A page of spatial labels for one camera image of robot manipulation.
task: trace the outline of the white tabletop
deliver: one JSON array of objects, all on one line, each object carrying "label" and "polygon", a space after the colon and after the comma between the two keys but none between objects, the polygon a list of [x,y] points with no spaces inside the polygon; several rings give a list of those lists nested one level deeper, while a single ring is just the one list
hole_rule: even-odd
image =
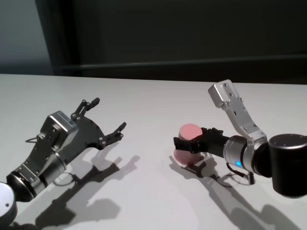
[{"label": "white tabletop", "polygon": [[[255,185],[229,178],[232,187],[225,187],[172,162],[173,137],[186,123],[223,129],[226,136],[236,134],[225,112],[211,101],[207,92],[211,85],[0,75],[0,181],[5,182],[6,175],[26,159],[33,145],[25,140],[35,137],[47,115],[57,110],[70,115],[82,99],[99,97],[100,104],[87,117],[105,134],[127,122],[118,144],[102,152],[86,150],[68,166],[68,172],[82,178],[93,163],[105,170],[94,179],[102,182],[69,191],[73,183],[51,184],[32,202],[18,203],[16,223],[27,224],[28,229],[38,229],[33,227],[36,224],[45,230],[306,229],[307,196],[282,197],[273,190],[271,179],[260,176]],[[306,134],[307,86],[235,86],[268,138],[281,133]],[[207,160],[206,175],[229,173],[222,158]],[[66,173],[57,182],[70,179]]]}]

